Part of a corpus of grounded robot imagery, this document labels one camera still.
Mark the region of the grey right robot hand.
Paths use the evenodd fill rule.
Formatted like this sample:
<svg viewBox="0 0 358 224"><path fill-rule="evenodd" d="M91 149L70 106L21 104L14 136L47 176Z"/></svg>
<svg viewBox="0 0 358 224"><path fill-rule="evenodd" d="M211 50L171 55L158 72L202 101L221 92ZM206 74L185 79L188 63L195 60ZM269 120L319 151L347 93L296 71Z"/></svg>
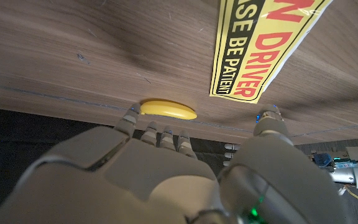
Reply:
<svg viewBox="0 0 358 224"><path fill-rule="evenodd" d="M150 123L133 137L134 104L33 162L0 206L0 223L347 223L332 177L299 151L275 105L216 175Z"/></svg>

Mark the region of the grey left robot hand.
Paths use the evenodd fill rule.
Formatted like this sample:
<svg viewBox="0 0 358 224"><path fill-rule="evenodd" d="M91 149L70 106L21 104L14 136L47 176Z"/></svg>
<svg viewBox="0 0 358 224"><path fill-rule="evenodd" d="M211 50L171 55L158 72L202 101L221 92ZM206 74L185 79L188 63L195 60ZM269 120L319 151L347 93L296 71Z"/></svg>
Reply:
<svg viewBox="0 0 358 224"><path fill-rule="evenodd" d="M241 145L226 143L224 145L224 148L226 150L226 152L224 153L224 157L226 158L226 160L223 161L223 166L227 167L230 163L230 160L234 157L236 151L238 151L241 148Z"/></svg>

